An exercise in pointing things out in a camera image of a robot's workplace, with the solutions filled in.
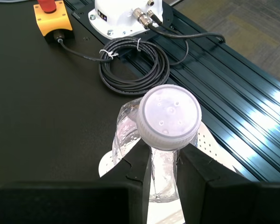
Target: cable connector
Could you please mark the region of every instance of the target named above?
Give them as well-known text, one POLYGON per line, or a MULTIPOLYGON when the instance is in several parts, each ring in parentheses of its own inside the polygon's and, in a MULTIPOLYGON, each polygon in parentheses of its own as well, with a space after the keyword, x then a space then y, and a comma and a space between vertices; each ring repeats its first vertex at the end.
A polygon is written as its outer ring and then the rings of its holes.
POLYGON ((60 29, 54 30, 53 35, 54 35, 54 40, 57 42, 59 42, 59 39, 62 39, 62 40, 65 39, 64 32, 60 29))
POLYGON ((163 22, 153 13, 152 10, 147 11, 147 15, 159 26, 162 26, 163 22))
POLYGON ((132 15, 136 18, 136 20, 142 24, 145 29, 148 29, 148 25, 152 24, 151 19, 140 9, 136 8, 132 15))

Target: water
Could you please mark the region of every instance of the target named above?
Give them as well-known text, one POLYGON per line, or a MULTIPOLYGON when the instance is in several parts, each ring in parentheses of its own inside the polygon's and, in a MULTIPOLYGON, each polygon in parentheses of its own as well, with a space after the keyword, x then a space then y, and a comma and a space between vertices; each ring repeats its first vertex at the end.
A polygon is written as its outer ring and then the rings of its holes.
MULTIPOLYGON (((141 99, 125 104, 119 113, 113 141, 113 161, 116 165, 141 139, 136 126, 136 114, 141 99)), ((170 202, 179 198, 176 187, 178 151, 166 152, 151 148, 151 202, 170 202)))

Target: gray carpet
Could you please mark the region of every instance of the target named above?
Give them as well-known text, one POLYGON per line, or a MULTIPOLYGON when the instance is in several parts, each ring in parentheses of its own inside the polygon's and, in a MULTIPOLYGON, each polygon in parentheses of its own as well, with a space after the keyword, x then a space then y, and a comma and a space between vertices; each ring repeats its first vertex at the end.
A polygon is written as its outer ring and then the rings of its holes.
POLYGON ((280 0, 184 0, 175 8, 280 80, 280 0))

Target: coiled cable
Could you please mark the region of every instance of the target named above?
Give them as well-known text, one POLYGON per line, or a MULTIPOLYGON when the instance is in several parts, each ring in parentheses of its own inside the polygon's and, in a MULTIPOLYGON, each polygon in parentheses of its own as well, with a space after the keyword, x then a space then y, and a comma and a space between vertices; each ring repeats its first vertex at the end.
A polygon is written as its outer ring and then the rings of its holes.
POLYGON ((100 58, 92 58, 67 48, 61 38, 59 44, 72 54, 100 62, 99 75, 111 90, 124 95, 143 95, 151 88, 167 82, 170 74, 169 59, 166 53, 157 45, 148 41, 138 41, 134 37, 116 38, 109 41, 100 53, 100 58), (115 76, 110 69, 112 59, 108 52, 118 53, 122 49, 137 49, 145 53, 153 63, 151 70, 136 80, 125 80, 115 76))

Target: red button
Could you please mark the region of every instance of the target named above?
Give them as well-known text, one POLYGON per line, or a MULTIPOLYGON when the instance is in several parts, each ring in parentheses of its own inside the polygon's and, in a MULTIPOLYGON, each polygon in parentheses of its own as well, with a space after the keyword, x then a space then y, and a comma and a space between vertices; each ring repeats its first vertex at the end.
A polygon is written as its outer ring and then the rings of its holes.
POLYGON ((38 4, 41 6, 41 9, 45 13, 53 13, 56 11, 55 0, 37 0, 38 4))

